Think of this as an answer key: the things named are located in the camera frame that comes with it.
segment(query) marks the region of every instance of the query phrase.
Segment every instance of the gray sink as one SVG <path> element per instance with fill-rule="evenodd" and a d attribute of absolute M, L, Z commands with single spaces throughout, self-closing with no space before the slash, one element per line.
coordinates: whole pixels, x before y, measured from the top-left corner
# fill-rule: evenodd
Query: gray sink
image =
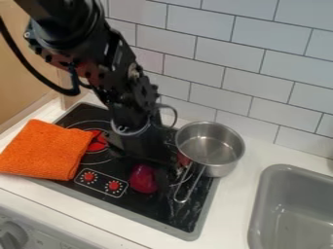
<path fill-rule="evenodd" d="M 265 169 L 248 244 L 251 249 L 333 248 L 333 178 L 290 165 Z"/>

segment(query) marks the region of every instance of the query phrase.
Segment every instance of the white subway tile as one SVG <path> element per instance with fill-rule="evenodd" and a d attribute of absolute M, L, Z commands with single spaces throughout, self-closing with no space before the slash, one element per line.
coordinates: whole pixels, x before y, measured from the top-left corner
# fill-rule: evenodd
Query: white subway tile
<path fill-rule="evenodd" d="M 307 55 L 333 60 L 333 32 L 314 30 Z"/>
<path fill-rule="evenodd" d="M 130 45 L 135 46 L 135 24 L 109 18 L 106 21 L 112 28 L 121 32 Z"/>
<path fill-rule="evenodd" d="M 163 95 L 187 100 L 189 96 L 190 83 L 171 77 L 145 72 L 152 84 L 158 85 L 158 92 Z"/>
<path fill-rule="evenodd" d="M 267 51 L 261 73 L 333 88 L 333 62 Z"/>
<path fill-rule="evenodd" d="M 111 18 L 166 27 L 167 5 L 145 0 L 109 0 Z"/>
<path fill-rule="evenodd" d="M 310 28 L 251 18 L 236 18 L 233 42 L 303 54 L 310 33 Z"/>
<path fill-rule="evenodd" d="M 166 55 L 165 74 L 220 88 L 224 67 Z"/>
<path fill-rule="evenodd" d="M 250 96 L 192 84 L 190 101 L 213 108 L 246 115 Z"/>
<path fill-rule="evenodd" d="M 333 89 L 323 89 L 297 83 L 290 104 L 333 114 Z"/>
<path fill-rule="evenodd" d="M 193 58 L 196 38 L 192 35 L 139 25 L 137 46 L 145 49 Z"/>
<path fill-rule="evenodd" d="M 280 0 L 276 20 L 333 30 L 333 1 Z"/>
<path fill-rule="evenodd" d="M 137 62 L 143 67 L 144 70 L 162 73 L 163 55 L 161 53 L 142 50 L 139 48 L 131 49 L 136 54 Z"/>
<path fill-rule="evenodd" d="M 201 0 L 154 0 L 154 1 L 188 6 L 188 7 L 193 7 L 193 8 L 199 8 L 200 4 L 201 4 Z"/>
<path fill-rule="evenodd" d="M 216 121 L 234 129 L 241 135 L 271 143 L 274 142 L 278 131 L 278 125 L 276 124 L 269 124 L 222 111 L 218 111 Z"/>
<path fill-rule="evenodd" d="M 174 107 L 178 112 L 178 117 L 187 121 L 214 121 L 215 119 L 216 110 L 212 108 L 166 96 L 162 97 L 162 103 Z M 165 109 L 162 109 L 162 112 L 172 115 Z"/>
<path fill-rule="evenodd" d="M 235 69 L 226 69 L 223 89 L 287 102 L 293 82 Z"/>
<path fill-rule="evenodd" d="M 258 72 L 264 50 L 198 38 L 196 59 Z"/>
<path fill-rule="evenodd" d="M 320 119 L 318 112 L 258 98 L 253 99 L 249 116 L 305 131 L 315 131 Z"/>
<path fill-rule="evenodd" d="M 333 159 L 333 139 L 304 131 L 281 127 L 277 135 L 276 144 Z"/>
<path fill-rule="evenodd" d="M 203 0 L 203 9 L 246 16 L 273 19 L 277 0 Z"/>
<path fill-rule="evenodd" d="M 189 8 L 169 6 L 167 29 L 219 40 L 230 40 L 234 17 Z"/>
<path fill-rule="evenodd" d="M 332 115 L 328 115 L 328 114 L 323 115 L 316 133 L 320 134 L 320 135 L 324 135 L 324 136 L 333 137 L 333 116 Z"/>

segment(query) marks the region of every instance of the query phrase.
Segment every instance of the orange towel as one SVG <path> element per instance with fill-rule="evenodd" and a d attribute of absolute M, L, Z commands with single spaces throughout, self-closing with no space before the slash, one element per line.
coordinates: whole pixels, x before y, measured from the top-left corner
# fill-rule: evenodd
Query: orange towel
<path fill-rule="evenodd" d="M 0 155 L 0 172 L 68 181 L 92 139 L 91 132 L 31 120 Z"/>

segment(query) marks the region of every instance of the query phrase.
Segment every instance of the white countertop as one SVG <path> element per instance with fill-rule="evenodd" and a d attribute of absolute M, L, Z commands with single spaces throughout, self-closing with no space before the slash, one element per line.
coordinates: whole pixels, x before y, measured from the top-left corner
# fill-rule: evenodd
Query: white countertop
<path fill-rule="evenodd" d="M 59 101 L 53 100 L 1 134 L 0 152 L 29 119 L 52 122 L 62 114 Z M 180 120 L 178 126 L 186 123 Z M 333 161 L 247 137 L 244 141 L 244 157 L 230 175 L 221 179 L 203 232 L 193 242 L 145 227 L 22 177 L 0 175 L 0 202 L 103 248 L 246 249 L 247 229 L 261 171 L 272 164 L 285 163 L 333 175 Z"/>

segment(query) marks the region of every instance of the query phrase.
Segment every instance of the metal pot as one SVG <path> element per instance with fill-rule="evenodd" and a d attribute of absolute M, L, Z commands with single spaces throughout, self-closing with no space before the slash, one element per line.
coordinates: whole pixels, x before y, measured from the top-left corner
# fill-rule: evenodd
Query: metal pot
<path fill-rule="evenodd" d="M 223 177 L 233 171 L 245 151 L 242 138 L 231 128 L 214 122 L 195 122 L 180 128 L 175 136 L 179 152 L 189 159 L 185 179 L 191 167 L 199 169 L 198 178 L 184 199 L 178 199 L 178 186 L 174 200 L 186 202 L 202 175 Z"/>

